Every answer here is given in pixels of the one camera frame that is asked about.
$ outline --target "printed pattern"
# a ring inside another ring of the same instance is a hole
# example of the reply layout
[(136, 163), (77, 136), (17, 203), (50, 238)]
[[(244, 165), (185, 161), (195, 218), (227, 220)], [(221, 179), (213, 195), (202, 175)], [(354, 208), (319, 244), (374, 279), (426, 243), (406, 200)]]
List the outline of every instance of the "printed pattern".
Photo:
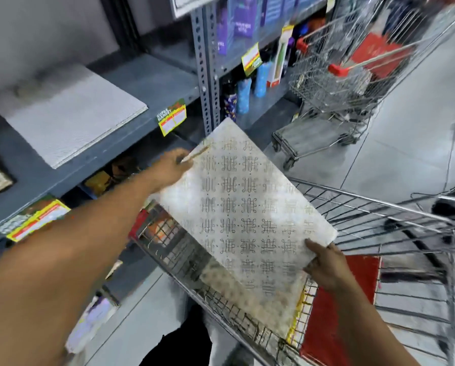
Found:
[(192, 154), (180, 182), (157, 201), (236, 280), (272, 300), (314, 255), (304, 239), (327, 246), (336, 230), (310, 205), (247, 135), (224, 120)]

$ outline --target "shopping cart wheel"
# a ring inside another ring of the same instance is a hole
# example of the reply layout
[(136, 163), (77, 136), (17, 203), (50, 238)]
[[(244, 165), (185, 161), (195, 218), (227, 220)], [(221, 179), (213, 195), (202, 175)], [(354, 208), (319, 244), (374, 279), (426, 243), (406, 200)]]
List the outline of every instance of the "shopping cart wheel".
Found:
[(293, 158), (288, 158), (288, 159), (284, 162), (284, 171), (288, 171), (290, 168), (293, 167), (294, 164), (295, 164), (295, 159), (293, 159)]
[(281, 150), (281, 145), (275, 139), (272, 139), (271, 144), (273, 146), (273, 149), (275, 150), (275, 153), (278, 153)]
[(348, 135), (348, 134), (339, 135), (339, 138), (338, 138), (338, 143), (341, 146), (348, 146), (348, 145), (356, 144), (357, 142), (358, 142), (358, 139), (356, 137)]

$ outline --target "forearm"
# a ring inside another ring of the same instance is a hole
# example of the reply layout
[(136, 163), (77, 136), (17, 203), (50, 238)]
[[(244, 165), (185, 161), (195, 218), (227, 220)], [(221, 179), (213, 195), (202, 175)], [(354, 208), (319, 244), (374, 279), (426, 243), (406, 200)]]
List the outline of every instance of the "forearm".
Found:
[[(19, 360), (34, 366), (36, 361), (49, 364), (59, 358), (93, 285), (104, 279), (127, 243), (144, 200), (156, 188), (145, 171), (3, 255), (1, 365)], [(36, 360), (37, 347), (40, 360)]]
[(358, 284), (334, 295), (339, 335), (356, 366), (419, 366), (383, 322)]

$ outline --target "white textured sheet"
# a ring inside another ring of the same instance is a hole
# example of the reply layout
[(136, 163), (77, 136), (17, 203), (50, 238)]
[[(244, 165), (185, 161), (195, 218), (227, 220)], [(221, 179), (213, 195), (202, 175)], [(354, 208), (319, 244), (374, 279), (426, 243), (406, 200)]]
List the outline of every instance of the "white textured sheet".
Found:
[(247, 289), (273, 299), (314, 258), (304, 239), (327, 246), (337, 231), (230, 119), (191, 154), (207, 145), (155, 198)]
[(146, 104), (81, 65), (0, 94), (0, 115), (53, 168), (146, 109)]

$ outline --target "wall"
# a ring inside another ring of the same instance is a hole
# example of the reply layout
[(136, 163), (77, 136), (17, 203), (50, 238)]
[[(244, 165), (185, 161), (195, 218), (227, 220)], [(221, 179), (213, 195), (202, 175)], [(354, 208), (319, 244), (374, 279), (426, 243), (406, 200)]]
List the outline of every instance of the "wall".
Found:
[(99, 0), (0, 0), (0, 89), (118, 49)]

